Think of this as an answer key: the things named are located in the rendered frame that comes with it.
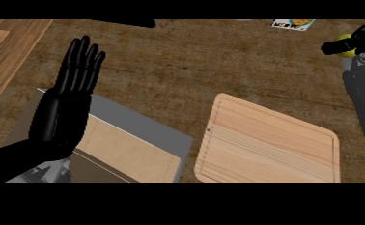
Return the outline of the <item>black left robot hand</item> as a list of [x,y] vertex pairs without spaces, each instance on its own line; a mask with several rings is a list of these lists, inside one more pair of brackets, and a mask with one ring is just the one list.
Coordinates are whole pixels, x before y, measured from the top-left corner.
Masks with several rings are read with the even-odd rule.
[[85,135],[104,59],[89,36],[73,40],[57,84],[38,105],[29,138],[0,148],[0,183],[40,164],[70,158]]

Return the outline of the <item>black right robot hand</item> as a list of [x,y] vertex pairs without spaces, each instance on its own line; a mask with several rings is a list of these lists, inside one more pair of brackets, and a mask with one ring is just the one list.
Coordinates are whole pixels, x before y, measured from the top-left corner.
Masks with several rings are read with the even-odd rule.
[[326,42],[321,46],[326,55],[343,54],[354,51],[357,55],[365,53],[365,24],[355,30],[351,36],[335,42]]

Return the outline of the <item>yellow-green pear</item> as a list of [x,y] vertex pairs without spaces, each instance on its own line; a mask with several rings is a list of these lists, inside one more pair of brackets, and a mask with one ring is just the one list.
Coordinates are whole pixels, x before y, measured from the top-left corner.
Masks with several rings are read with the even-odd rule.
[[[340,34],[336,37],[337,41],[346,41],[351,38],[351,34]],[[343,42],[340,44],[340,52],[337,53],[337,55],[343,58],[354,58],[355,57],[355,49],[346,44],[346,42]]]

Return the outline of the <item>pale wooden cutting board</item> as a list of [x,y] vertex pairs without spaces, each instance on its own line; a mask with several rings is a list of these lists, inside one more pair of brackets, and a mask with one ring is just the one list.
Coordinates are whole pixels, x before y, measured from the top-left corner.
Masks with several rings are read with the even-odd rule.
[[339,183],[339,136],[221,93],[194,173],[204,183]]

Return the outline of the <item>white printed packet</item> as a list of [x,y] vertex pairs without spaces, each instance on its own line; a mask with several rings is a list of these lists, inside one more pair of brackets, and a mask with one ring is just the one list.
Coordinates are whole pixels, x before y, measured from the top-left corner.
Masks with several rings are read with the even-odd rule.
[[274,19],[271,26],[275,28],[305,31],[314,23],[314,19]]

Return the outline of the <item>grey flat panel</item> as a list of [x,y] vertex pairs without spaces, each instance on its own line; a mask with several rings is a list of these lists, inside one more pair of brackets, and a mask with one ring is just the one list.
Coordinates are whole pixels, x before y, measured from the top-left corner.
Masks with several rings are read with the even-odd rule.
[[[181,158],[181,166],[172,182],[176,183],[181,179],[193,137],[100,95],[94,95],[91,115]],[[141,183],[77,148],[70,157],[70,172],[73,183]]]

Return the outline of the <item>tan wooden panel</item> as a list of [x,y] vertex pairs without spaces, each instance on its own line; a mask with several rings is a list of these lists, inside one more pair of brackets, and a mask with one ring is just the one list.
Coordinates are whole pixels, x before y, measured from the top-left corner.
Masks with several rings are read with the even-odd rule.
[[141,183],[175,181],[181,158],[94,115],[77,149]]

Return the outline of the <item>pale wood plank surface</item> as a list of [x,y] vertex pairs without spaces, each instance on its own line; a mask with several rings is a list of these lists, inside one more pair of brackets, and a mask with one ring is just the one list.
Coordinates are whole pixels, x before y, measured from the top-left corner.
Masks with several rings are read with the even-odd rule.
[[0,19],[0,94],[52,22],[52,19]]

